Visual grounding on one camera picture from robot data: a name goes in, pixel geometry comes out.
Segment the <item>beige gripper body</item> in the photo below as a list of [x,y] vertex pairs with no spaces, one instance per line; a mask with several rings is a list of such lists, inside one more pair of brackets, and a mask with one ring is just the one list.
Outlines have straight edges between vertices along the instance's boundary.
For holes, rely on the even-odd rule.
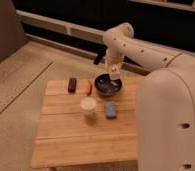
[[109,71],[113,65],[116,65],[118,68],[121,68],[123,65],[123,61],[124,56],[122,54],[114,52],[110,49],[106,50],[105,67],[107,71]]

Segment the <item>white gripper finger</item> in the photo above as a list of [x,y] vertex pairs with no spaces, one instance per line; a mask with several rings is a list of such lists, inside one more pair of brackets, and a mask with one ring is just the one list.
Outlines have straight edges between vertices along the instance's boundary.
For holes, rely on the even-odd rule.
[[113,65],[110,70],[110,79],[118,80],[120,78],[120,69],[117,65]]

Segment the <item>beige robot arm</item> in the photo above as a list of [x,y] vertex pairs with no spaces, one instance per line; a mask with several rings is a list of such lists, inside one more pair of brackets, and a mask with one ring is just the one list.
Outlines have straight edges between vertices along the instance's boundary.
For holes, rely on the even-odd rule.
[[149,71],[135,98],[139,171],[195,171],[195,57],[136,40],[127,22],[103,42],[111,78],[125,57]]

